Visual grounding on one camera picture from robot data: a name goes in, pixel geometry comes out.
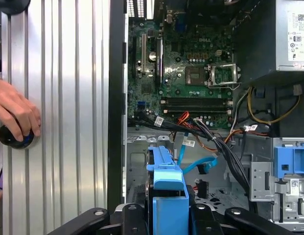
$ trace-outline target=black cable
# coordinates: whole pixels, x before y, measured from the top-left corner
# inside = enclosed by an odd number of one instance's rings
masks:
[[[246,144],[246,131],[244,131],[244,132],[243,132],[243,135],[242,135],[242,142],[241,142],[241,157],[240,157],[240,161],[242,160],[243,155],[244,155],[245,144]]]

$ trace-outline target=aluminum side panel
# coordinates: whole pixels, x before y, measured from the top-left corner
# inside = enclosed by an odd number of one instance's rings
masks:
[[[106,207],[109,6],[32,0],[2,14],[3,79],[42,115],[32,148],[3,148],[5,235],[45,235]]]

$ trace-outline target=blue plastic bracket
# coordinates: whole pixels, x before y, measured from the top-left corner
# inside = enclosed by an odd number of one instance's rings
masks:
[[[150,147],[154,164],[154,190],[175,190],[177,196],[153,197],[153,235],[188,235],[189,195],[182,170],[164,146]]]
[[[275,177],[282,179],[285,174],[304,175],[304,145],[300,147],[275,147]]]

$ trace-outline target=metal frame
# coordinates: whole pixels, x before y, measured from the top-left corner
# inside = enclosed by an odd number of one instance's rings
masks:
[[[3,148],[5,235],[47,234],[107,207],[109,15],[98,0],[32,0],[2,14],[3,79],[42,116],[36,145]]]
[[[109,41],[109,110],[108,110],[108,184],[107,209],[113,212],[121,204],[123,144],[123,115],[125,114],[124,42],[125,0],[111,0]]]

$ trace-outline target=wire bundle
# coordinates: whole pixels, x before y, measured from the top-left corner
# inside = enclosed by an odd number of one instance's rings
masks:
[[[132,120],[135,124],[150,127],[157,130],[174,131],[174,132],[184,132],[192,133],[196,137],[200,136],[206,138],[209,141],[214,142],[216,145],[216,151],[222,153],[231,173],[238,183],[243,187],[246,195],[249,195],[250,183],[246,177],[242,163],[240,162],[238,156],[231,151],[231,149],[226,145],[225,142],[235,134],[242,132],[241,130],[234,130],[230,135],[223,141],[221,138],[214,136],[214,134],[209,130],[209,128],[200,120],[193,120],[191,118],[185,119],[183,122],[179,122],[181,125],[174,124],[172,122],[164,120],[160,127],[154,125],[154,120],[148,118],[145,114],[139,116],[139,120]],[[250,211],[257,213],[256,203],[249,201]]]

